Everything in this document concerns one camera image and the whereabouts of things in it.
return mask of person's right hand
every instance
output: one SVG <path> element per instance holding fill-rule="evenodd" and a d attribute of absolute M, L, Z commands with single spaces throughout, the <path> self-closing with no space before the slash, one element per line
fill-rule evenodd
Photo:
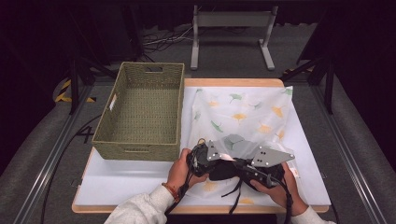
<path fill-rule="evenodd" d="M 295 217 L 302 214 L 308 208 L 308 205 L 306 205 L 306 203 L 301 199 L 298 193 L 295 177 L 291 172 L 288 164 L 282 162 L 282 167 L 283 170 L 285 170 L 284 178 L 287 183 L 289 193 L 291 194 L 291 198 L 293 199 L 291 215 Z M 282 188 L 282 186 L 278 185 L 271 189 L 268 189 L 259 181 L 254 179 L 250 180 L 250 184 L 253 185 L 256 190 L 268 194 L 275 203 L 286 208 L 286 191 Z"/>

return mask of table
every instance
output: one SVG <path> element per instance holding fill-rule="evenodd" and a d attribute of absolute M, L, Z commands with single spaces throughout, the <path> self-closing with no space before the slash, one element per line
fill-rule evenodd
<path fill-rule="evenodd" d="M 192 104 L 192 96 L 197 87 L 282 87 L 279 79 L 265 78 L 186 78 L 185 98 L 183 107 Z M 183 109 L 181 147 L 187 145 L 188 109 Z M 319 213 L 328 211 L 330 199 L 318 171 L 312 151 L 304 136 L 304 131 L 298 120 L 297 113 L 292 107 L 287 123 L 287 129 L 293 130 L 291 137 L 285 136 L 283 143 L 286 147 L 298 146 L 295 149 L 298 163 L 298 184 L 300 193 L 306 201 Z M 172 162 L 169 161 L 105 161 L 93 148 L 92 154 L 82 177 L 82 184 L 78 187 L 72 209 L 75 213 L 111 213 L 118 203 L 140 192 L 149 192 L 166 180 Z M 284 213 L 285 209 L 277 206 L 267 195 L 262 195 L 265 204 L 239 204 L 236 214 L 273 214 Z M 173 214 L 228 214 L 233 205 L 234 197 L 224 202 L 197 200 L 186 195 L 180 204 L 172 211 Z"/>

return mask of gray carpet floor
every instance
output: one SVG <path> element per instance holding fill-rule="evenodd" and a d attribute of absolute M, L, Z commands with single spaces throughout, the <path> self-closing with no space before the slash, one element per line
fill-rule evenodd
<path fill-rule="evenodd" d="M 246 29 L 235 34 L 224 29 L 207 30 L 200 36 L 200 58 L 197 71 L 191 71 L 191 41 L 172 45 L 164 51 L 148 53 L 155 62 L 184 63 L 186 77 L 281 77 L 283 71 L 296 67 L 296 61 L 309 36 L 315 29 L 313 25 L 277 26 L 274 28 L 269 50 L 276 70 L 268 71 L 258 45 L 263 33 L 260 29 Z M 358 190 L 359 183 L 354 179 L 348 161 L 342 155 L 342 149 L 336 135 L 332 132 L 329 118 L 335 120 L 352 157 L 364 176 L 364 181 L 375 198 L 384 219 L 388 223 L 396 220 L 393 212 L 396 205 L 395 173 L 390 168 L 370 130 L 362 121 L 359 112 L 347 98 L 338 79 L 334 82 L 333 115 L 323 112 L 318 92 L 323 92 L 323 83 L 311 87 L 301 74 L 285 83 L 294 86 L 293 103 L 296 107 L 305 135 L 315 156 L 319 170 L 326 175 L 324 183 L 338 212 L 342 223 L 375 223 L 370 205 L 363 200 Z M 100 115 L 114 84 L 107 77 L 99 77 L 90 89 L 89 95 L 96 97 L 95 103 L 85 103 L 70 133 L 75 133 L 88 120 Z M 14 159 L 0 179 L 0 223 L 12 223 L 20 211 L 23 202 L 35 183 L 44 162 L 55 145 L 59 134 L 69 117 L 70 104 L 57 103 L 56 107 L 43 118 L 31 132 Z M 93 129 L 98 119 L 90 123 Z M 53 178 L 44 223 L 103 223 L 108 214 L 75 214 L 71 204 L 76 194 L 76 185 L 84 171 L 92 144 L 90 137 L 84 143 L 85 136 L 76 136 L 66 149 Z M 30 215 L 28 223 L 40 223 L 44 194 Z M 320 214 L 327 220 L 335 221 L 334 211 Z M 278 215 L 278 223 L 283 223 L 283 215 Z"/>

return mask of white sleeve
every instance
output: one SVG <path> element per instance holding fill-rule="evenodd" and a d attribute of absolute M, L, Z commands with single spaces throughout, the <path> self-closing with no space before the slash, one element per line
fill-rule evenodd
<path fill-rule="evenodd" d="M 291 223 L 293 224 L 305 224 L 305 223 L 310 223 L 310 224 L 335 224 L 334 222 L 331 221 L 325 221 L 320 218 L 317 212 L 314 211 L 314 209 L 309 206 L 305 212 L 300 214 L 299 216 L 296 217 L 291 217 Z"/>
<path fill-rule="evenodd" d="M 158 186 L 150 194 L 135 195 L 126 202 L 119 204 L 110 214 L 108 223 L 166 223 L 165 211 L 174 202 L 171 193 L 164 187 Z"/>

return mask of black strap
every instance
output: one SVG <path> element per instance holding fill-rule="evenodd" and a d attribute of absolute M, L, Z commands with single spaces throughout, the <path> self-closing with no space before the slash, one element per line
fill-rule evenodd
<path fill-rule="evenodd" d="M 242 178 L 240 178 L 239 181 L 238 181 L 238 183 L 236 184 L 235 188 L 234 188 L 231 192 L 229 192 L 229 193 L 227 193 L 227 194 L 224 194 L 224 195 L 221 195 L 221 198 L 222 198 L 222 197 L 228 196 L 228 195 L 231 194 L 231 193 L 236 192 L 236 190 L 239 189 L 239 193 L 238 193 L 238 196 L 236 197 L 235 203 L 233 204 L 233 207 L 231 208 L 230 212 L 228 213 L 228 214 L 230 214 L 230 215 L 233 214 L 233 210 L 235 210 L 236 206 L 238 205 L 239 197 L 241 196 L 241 186 L 242 186 L 242 182 L 243 182 L 243 180 L 242 180 Z"/>

